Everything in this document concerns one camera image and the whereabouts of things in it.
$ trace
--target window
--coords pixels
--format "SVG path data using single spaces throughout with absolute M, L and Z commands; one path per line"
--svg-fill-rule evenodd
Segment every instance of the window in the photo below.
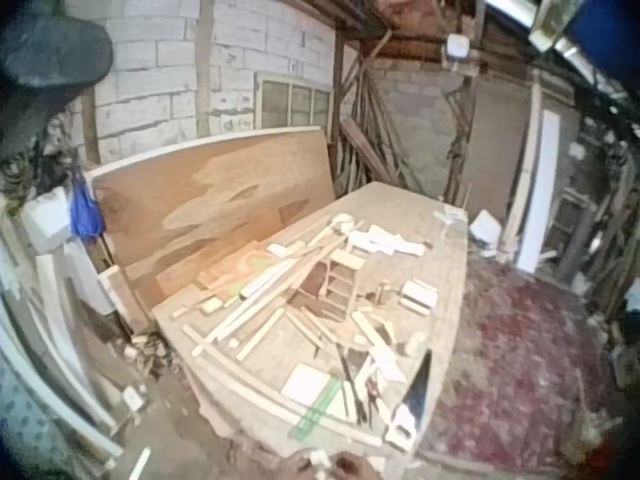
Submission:
M 317 125 L 325 135 L 331 128 L 333 92 L 305 80 L 258 74 L 257 128 Z

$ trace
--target red rug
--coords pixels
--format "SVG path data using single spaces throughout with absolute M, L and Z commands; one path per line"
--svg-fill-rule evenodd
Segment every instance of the red rug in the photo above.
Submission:
M 604 385 L 586 320 L 573 294 L 470 261 L 453 358 L 419 451 L 504 469 L 562 467 L 576 370 L 589 400 Z

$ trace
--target brick wall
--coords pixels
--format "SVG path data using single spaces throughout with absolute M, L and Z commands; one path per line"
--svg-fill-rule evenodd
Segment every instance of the brick wall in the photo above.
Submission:
M 103 163 L 196 137 L 195 35 L 200 0 L 66 0 L 71 16 L 103 25 L 114 43 L 96 86 Z M 256 73 L 331 86 L 334 31 L 277 0 L 214 0 L 211 134 L 255 126 Z M 345 64 L 355 52 L 347 49 Z M 72 137 L 82 145 L 79 101 Z
M 374 78 L 398 128 L 409 163 L 424 193 L 444 193 L 449 175 L 447 151 L 455 136 L 455 120 L 442 92 L 462 84 L 462 76 L 439 65 L 378 59 Z

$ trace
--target window frame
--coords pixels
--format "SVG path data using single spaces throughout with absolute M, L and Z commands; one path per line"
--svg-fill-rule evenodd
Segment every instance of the window frame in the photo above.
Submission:
M 272 73 L 261 73 L 258 72 L 258 74 L 256 75 L 256 84 L 257 84 L 257 89 L 256 89 L 256 98 L 255 98 L 255 104 L 256 104 L 256 113 L 255 113 L 255 120 L 256 120 L 256 129 L 262 129 L 262 94 L 264 92 L 264 88 L 262 86 L 263 82 L 277 82 L 277 83 L 283 83 L 286 84 L 288 86 L 288 100 L 287 100 L 287 125 L 286 127 L 281 127 L 281 128 L 296 128 L 296 127 L 292 127 L 291 126 L 291 117 L 292 117 L 292 94 L 293 94 L 293 87 L 302 87 L 302 88 L 309 88 L 311 89 L 311 105 L 310 105 L 310 113 L 309 113 L 309 127 L 319 127 L 323 129 L 323 132 L 325 134 L 325 136 L 328 138 L 329 133 L 331 132 L 331 121 L 333 120 L 333 88 L 331 88 L 328 85 L 323 85 L 321 83 L 317 83 L 317 82 L 312 82 L 310 80 L 306 80 L 304 78 L 300 78 L 300 77 L 294 77 L 292 75 L 277 75 L 277 74 L 272 74 Z M 327 125 L 326 125 L 326 130 L 324 130 L 324 127 L 320 126 L 320 125 L 313 125 L 313 115 L 314 115 L 314 110 L 315 110 L 315 100 L 316 100 L 316 95 L 315 92 L 316 90 L 320 90 L 324 93 L 328 93 L 329 94 L 329 110 L 327 112 Z

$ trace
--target workbench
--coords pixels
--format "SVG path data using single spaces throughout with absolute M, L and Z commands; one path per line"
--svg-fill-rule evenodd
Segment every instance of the workbench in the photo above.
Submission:
M 447 214 L 451 212 L 455 212 L 458 219 L 448 222 Z M 356 222 L 364 221 L 365 229 L 375 224 L 393 234 L 401 234 L 407 241 L 428 245 L 422 257 L 353 251 L 366 259 L 360 272 L 358 293 L 361 297 L 357 300 L 358 307 L 366 308 L 363 312 L 365 315 L 371 312 L 371 304 L 362 296 L 373 292 L 382 280 L 387 280 L 396 291 L 412 278 L 438 290 L 437 304 L 428 317 L 398 306 L 383 305 L 375 307 L 371 312 L 392 322 L 399 343 L 415 332 L 424 332 L 426 335 L 426 342 L 420 347 L 420 355 L 399 355 L 397 362 L 406 378 L 411 381 L 427 349 L 433 353 L 426 413 L 421 425 L 423 434 L 428 428 L 442 389 L 460 319 L 466 276 L 466 216 L 459 209 L 436 200 L 381 183 L 372 183 L 286 227 L 264 243 L 288 245 L 300 237 L 302 232 L 305 232 L 302 239 L 308 241 L 322 229 L 323 225 L 318 224 L 319 221 L 339 213 L 352 215 Z M 314 225 L 318 225 L 317 229 L 309 231 Z M 192 336 L 185 334 L 183 327 L 188 325 L 204 338 L 229 314 L 225 309 L 205 316 L 200 310 L 193 309 L 174 318 L 173 313 L 185 302 L 196 298 L 198 292 L 196 285 L 190 285 L 158 305 L 153 314 L 168 341 L 180 354 L 189 373 L 204 388 L 213 405 L 230 424 L 241 428 L 281 456 L 288 456 L 303 447 L 321 448 L 329 454 L 348 450 L 361 455 L 385 457 L 383 476 L 386 479 L 401 477 L 413 452 L 401 452 L 381 441 L 385 425 L 379 418 L 374 419 L 371 428 L 368 424 L 357 426 L 355 423 L 335 419 L 329 422 L 333 426 L 340 424 L 341 432 L 344 432 L 342 427 L 346 426 L 351 432 L 348 435 L 337 433 L 328 425 L 317 425 L 304 445 L 288 437 L 289 431 L 301 416 L 300 412 L 306 410 L 301 405 L 290 408 L 291 401 L 285 402 L 285 405 L 278 401 L 278 395 L 294 367 L 302 363 L 329 372 L 332 368 L 340 368 L 340 361 L 337 355 L 331 355 L 330 352 L 320 351 L 314 355 L 317 353 L 316 348 L 285 316 L 241 363 L 235 357 L 242 345 L 231 348 L 229 339 L 211 344 L 202 354 L 194 357 L 192 351 L 198 344 L 193 341 Z M 276 308 L 277 305 L 266 308 L 256 316 L 255 321 L 263 321 Z M 336 324 L 336 327 L 340 336 L 349 335 L 350 329 L 354 335 L 361 334 L 351 319 Z M 247 382 L 238 375 L 240 370 L 244 372 L 243 375 L 248 374 L 264 388 L 255 388 L 253 382 Z M 409 383 L 391 382 L 382 392 L 382 398 L 392 412 L 403 399 L 408 387 Z

